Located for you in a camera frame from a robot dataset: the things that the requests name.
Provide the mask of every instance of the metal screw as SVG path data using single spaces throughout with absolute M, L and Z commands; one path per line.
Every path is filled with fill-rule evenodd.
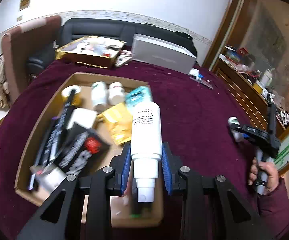
M 222 175 L 217 176 L 217 181 L 225 182 L 225 176 Z
M 112 171 L 112 167 L 110 166 L 105 166 L 103 169 L 102 169 L 105 173 L 109 173 Z
M 75 179 L 76 179 L 76 175 L 74 175 L 74 174 L 70 174 L 67 176 L 68 181 L 74 181 Z
M 187 173 L 187 172 L 190 171 L 190 168 L 189 168 L 188 166 L 182 166 L 182 167 L 180 168 L 180 170 L 181 170 L 182 172 L 184 172 L 184 173 Z

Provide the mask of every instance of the gold foil bag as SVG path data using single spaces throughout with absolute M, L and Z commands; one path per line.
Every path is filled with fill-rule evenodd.
M 108 128 L 116 145 L 131 140 L 132 115 L 127 110 L 125 103 L 119 103 L 97 116 Z

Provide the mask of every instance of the cardboard box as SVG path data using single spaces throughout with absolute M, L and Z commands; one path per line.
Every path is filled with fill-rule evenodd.
M 62 111 L 64 102 L 61 96 L 61 91 L 72 85 L 81 86 L 81 98 L 82 104 L 81 107 L 92 109 L 91 103 L 91 85 L 97 81 L 104 81 L 106 84 L 111 84 L 113 82 L 120 82 L 126 92 L 139 87 L 139 86 L 148 86 L 148 83 L 133 79 L 105 76 L 99 74 L 89 74 L 89 73 L 74 73 L 72 74 L 56 91 L 53 97 L 50 99 L 42 113 L 40 114 L 34 128 L 31 131 L 31 134 L 27 140 L 26 146 L 22 153 L 16 181 L 15 181 L 15 190 L 18 195 L 22 198 L 30 201 L 31 203 L 40 206 L 43 201 L 49 196 L 49 193 L 43 190 L 42 187 L 39 187 L 38 191 L 29 192 L 27 190 L 29 178 L 31 175 L 30 167 L 33 165 L 36 158 L 36 153 L 38 151 L 41 138 L 47 129 L 49 122 L 52 117 L 59 116 L 59 113 Z M 112 157 L 120 155 L 122 152 L 122 146 L 116 146 L 113 142 L 109 131 L 103 123 L 97 125 L 97 131 L 99 135 L 108 142 L 111 146 L 107 154 L 103 154 L 101 158 L 94 163 L 93 167 L 90 170 L 90 173 L 93 173 L 105 166 L 108 166 L 111 162 Z M 130 176 L 133 175 L 133 170 L 130 170 Z M 112 226 L 113 227 L 152 227 L 160 223 L 163 218 L 163 200 L 162 200 L 162 175 L 159 173 L 159 178 L 156 182 L 155 187 L 155 197 L 152 204 L 152 212 L 148 218 L 130 218 L 130 205 L 124 205 L 121 197 L 112 197 L 111 198 L 111 217 L 112 217 Z M 87 201 L 88 196 L 85 197 L 84 207 L 83 207 L 83 216 L 82 222 L 85 222 L 86 219 L 86 210 L 87 210 Z
M 112 57 L 100 56 L 100 55 L 88 55 L 77 52 L 77 45 L 88 38 L 100 38 L 106 41 L 106 45 L 117 45 L 119 49 Z M 80 39 L 72 41 L 55 51 L 56 59 L 67 59 L 72 63 L 83 63 L 93 67 L 111 68 L 116 61 L 119 51 L 125 44 L 124 41 L 114 40 L 110 38 L 102 38 L 98 36 L 84 36 Z
M 196 57 L 186 48 L 157 38 L 135 34 L 133 59 L 189 74 Z

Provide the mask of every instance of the brown chair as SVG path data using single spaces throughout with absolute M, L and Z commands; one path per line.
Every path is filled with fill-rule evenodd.
M 56 40 L 60 27 L 61 17 L 50 16 L 25 22 L 2 37 L 1 48 L 11 103 L 15 102 L 29 84 L 27 58 Z

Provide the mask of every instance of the small white box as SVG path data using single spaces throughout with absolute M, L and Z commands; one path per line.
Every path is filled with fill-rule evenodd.
M 189 74 L 196 57 L 186 48 L 157 38 L 135 34 L 133 59 Z

